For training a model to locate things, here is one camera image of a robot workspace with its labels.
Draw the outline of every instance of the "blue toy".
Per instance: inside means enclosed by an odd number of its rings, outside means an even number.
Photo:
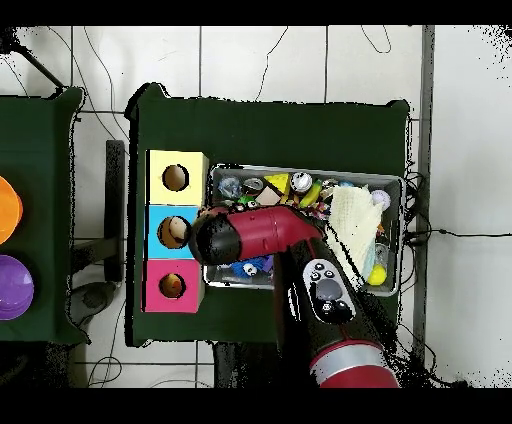
[[[231,264],[231,269],[237,277],[253,277],[258,271],[263,271],[267,259],[267,256],[260,256],[258,258],[251,258],[245,261],[235,262]]]

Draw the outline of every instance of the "white ball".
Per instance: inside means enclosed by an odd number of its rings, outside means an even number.
[[[384,190],[372,191],[373,204],[382,203],[382,211],[384,212],[391,205],[391,197]]]

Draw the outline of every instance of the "wire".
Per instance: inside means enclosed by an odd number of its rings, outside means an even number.
[[[439,228],[438,230],[427,230],[427,231],[415,231],[411,234],[432,234],[432,233],[440,233],[440,234],[449,234],[454,237],[492,237],[492,238],[499,238],[499,237],[512,237],[512,233],[503,233],[503,234],[457,234],[452,231],[445,230],[443,228]]]
[[[265,83],[265,75],[267,75],[267,70],[268,70],[268,57],[275,50],[275,48],[279,45],[279,43],[283,39],[284,35],[286,34],[286,31],[288,31],[288,25],[286,26],[286,29],[281,34],[281,37],[279,37],[279,40],[277,40],[277,43],[275,44],[275,46],[272,47],[272,49],[267,53],[267,66],[265,66],[265,71],[263,72],[263,78],[261,79],[260,91],[258,92],[258,95],[254,99],[254,101],[257,101],[260,98],[261,90],[263,90],[263,84]]]
[[[105,386],[105,383],[109,383],[111,381],[114,381],[115,379],[117,379],[121,375],[121,371],[123,369],[123,366],[121,365],[121,362],[119,361],[119,359],[113,357],[112,354],[114,353],[114,344],[115,344],[115,341],[116,341],[116,333],[117,333],[117,326],[119,324],[119,318],[121,317],[121,313],[123,312],[123,308],[124,308],[125,305],[126,305],[126,299],[123,301],[123,304],[121,305],[121,308],[119,309],[119,314],[117,315],[116,325],[114,327],[114,335],[112,337],[112,346],[110,347],[110,354],[108,356],[105,356],[105,357],[101,358],[98,362],[96,362],[94,364],[94,367],[92,368],[91,374],[89,375],[89,380],[88,380],[88,383],[87,383],[87,387],[88,388],[90,386],[92,386],[93,384],[101,384],[101,388],[103,388]],[[105,372],[105,377],[101,381],[97,381],[95,383],[91,383],[91,379],[92,379],[92,376],[94,374],[94,371],[96,370],[96,367],[98,365],[100,365],[101,361],[103,361],[104,359],[108,359],[109,360],[109,362],[107,364],[107,371]],[[112,362],[111,362],[112,359],[118,363],[118,365],[121,367],[121,369],[119,370],[119,373],[113,379],[109,380],[108,379],[108,374],[110,372],[110,366],[112,365]]]
[[[401,327],[404,327],[409,332],[409,334],[414,338],[414,340],[424,344],[425,347],[430,351],[430,353],[432,354],[432,366],[430,367],[430,372],[433,373],[435,371],[435,369],[436,369],[436,366],[437,366],[437,356],[436,356],[436,353],[430,348],[430,346],[428,344],[426,344],[425,342],[420,341],[413,334],[413,332],[411,330],[409,330],[409,328],[406,325],[404,325],[402,323],[399,323],[398,325],[401,326]]]
[[[160,384],[164,384],[164,383],[175,383],[175,382],[183,382],[183,383],[195,383],[195,384],[202,384],[203,386],[205,387],[208,387],[209,389],[213,389],[212,386],[210,386],[209,384],[206,384],[206,383],[203,383],[202,381],[198,381],[198,380],[164,380],[164,381],[161,381],[160,383],[156,383],[155,385],[149,387],[150,389],[152,389],[153,387],[157,387],[159,386]]]
[[[382,25],[382,27],[384,28],[384,32],[386,33],[386,38],[388,40],[388,44],[389,44],[389,49],[388,51],[384,52],[384,51],[380,51],[379,49],[377,49],[377,47],[375,47],[375,44],[372,43],[372,40],[370,40],[370,37],[368,37],[368,35],[366,34],[366,31],[364,30],[363,26],[361,25],[361,30],[363,31],[363,34],[364,36],[366,37],[366,39],[370,42],[370,44],[372,45],[373,49],[377,52],[377,53],[382,53],[382,54],[388,54],[388,53],[391,53],[391,41],[389,41],[389,35],[388,35],[388,31],[386,29],[386,25]]]
[[[21,85],[21,88],[23,88],[23,91],[25,92],[25,95],[27,97],[30,97],[27,93],[27,90],[25,90],[25,86],[23,85],[23,83],[21,82],[21,80],[18,78],[18,74],[14,71],[14,69],[12,69],[12,66],[9,62],[7,62],[7,59],[5,57],[2,57],[3,61],[7,64],[7,66],[9,67],[9,69],[11,70],[11,72],[13,73],[13,75],[16,77],[16,79],[18,80],[18,82],[20,83]]]
[[[102,364],[101,364],[101,362],[102,362],[104,359],[108,359],[109,361],[113,359],[114,361],[116,361],[116,362],[117,362],[117,365],[119,365],[119,372],[117,373],[117,375],[116,375],[114,378],[111,378],[110,380],[103,379],[103,380],[101,380],[101,381],[95,381],[94,383],[92,383],[92,382],[91,382],[91,380],[92,380],[92,376],[94,375],[94,371],[96,370],[96,367],[97,367],[98,365],[102,365]],[[119,359],[117,359],[117,358],[115,358],[115,357],[113,357],[113,356],[104,356],[104,357],[103,357],[103,358],[101,358],[98,362],[96,362],[96,363],[94,364],[94,367],[92,368],[91,374],[89,374],[89,380],[87,381],[87,387],[86,387],[86,388],[88,389],[89,387],[94,386],[95,384],[101,384],[101,385],[102,385],[101,387],[103,387],[103,385],[104,385],[105,383],[109,383],[109,382],[114,381],[114,380],[116,380],[117,378],[119,378],[119,376],[121,375],[121,372],[122,372],[122,371],[123,371],[123,365],[121,364],[121,362],[119,361]]]
[[[412,270],[411,270],[411,275],[409,275],[409,277],[407,277],[405,279],[405,281],[402,281],[400,283],[400,285],[407,283],[413,277],[414,273],[416,272],[416,251],[414,250],[414,247],[412,247],[411,245],[407,244],[406,246],[409,247],[412,252]]]
[[[121,125],[119,125],[119,122],[117,121],[117,118],[116,118],[116,115],[114,113],[114,103],[115,103],[115,93],[114,93],[114,84],[112,83],[112,78],[110,76],[110,72],[108,72],[108,69],[107,67],[105,66],[105,64],[103,63],[103,61],[101,60],[100,56],[98,55],[98,53],[96,53],[96,50],[94,50],[94,47],[92,46],[92,42],[91,42],[91,39],[89,38],[89,34],[87,34],[87,30],[85,29],[85,25],[84,25],[84,32],[85,32],[85,36],[87,37],[87,41],[89,42],[89,45],[91,46],[91,49],[94,53],[94,55],[98,58],[98,60],[100,61],[101,63],[101,66],[103,66],[103,69],[105,69],[105,72],[107,73],[107,76],[108,76],[108,80],[110,82],[110,110],[112,112],[112,117],[114,118],[114,121],[116,122],[117,126],[119,127],[119,129],[121,130],[121,132],[124,134],[124,136],[126,137],[126,140],[128,141],[128,143],[130,142],[130,138],[128,137],[128,135],[124,132],[123,128],[121,128]]]
[[[66,47],[68,48],[68,50],[71,52],[71,55],[73,56],[73,60],[75,61],[75,64],[76,64],[76,68],[78,69],[78,73],[80,74],[80,78],[82,79],[82,82],[84,83],[84,87],[85,87],[85,92],[86,94],[89,96],[89,102],[91,102],[91,108],[94,112],[94,114],[96,115],[96,118],[98,118],[98,121],[100,121],[100,124],[101,126],[105,129],[105,131],[108,133],[108,135],[110,135],[110,137],[112,137],[112,140],[115,140],[116,138],[112,135],[112,133],[107,129],[107,127],[105,126],[105,124],[103,123],[103,121],[100,119],[100,116],[98,115],[98,113],[96,112],[96,109],[94,108],[94,104],[92,102],[92,97],[91,95],[89,94],[89,89],[87,88],[87,84],[85,83],[85,79],[84,79],[84,76],[82,75],[82,71],[80,70],[80,67],[78,66],[78,62],[76,60],[76,57],[75,55],[73,54],[73,52],[71,51],[71,47],[69,47],[68,43],[66,42],[66,40],[64,40],[64,38],[62,38],[62,36],[57,32],[55,31],[52,27],[47,27],[50,31],[52,31],[55,35],[57,35],[57,37],[59,37],[62,42],[66,45]]]

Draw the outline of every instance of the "box hole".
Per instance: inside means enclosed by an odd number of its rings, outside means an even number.
[[[160,293],[169,299],[178,299],[185,291],[185,281],[179,274],[167,274],[158,285]]]
[[[162,182],[168,190],[185,190],[189,184],[187,168],[182,165],[169,165],[162,174]]]
[[[158,226],[158,240],[168,249],[181,249],[188,243],[191,229],[181,216],[168,216]]]

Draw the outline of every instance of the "white cloth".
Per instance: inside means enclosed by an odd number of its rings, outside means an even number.
[[[375,233],[382,218],[382,204],[373,204],[367,187],[334,187],[329,224],[343,242],[357,270],[361,274]],[[336,255],[343,271],[354,288],[360,282],[352,270],[343,249],[336,241],[330,228],[327,228],[327,244]]]

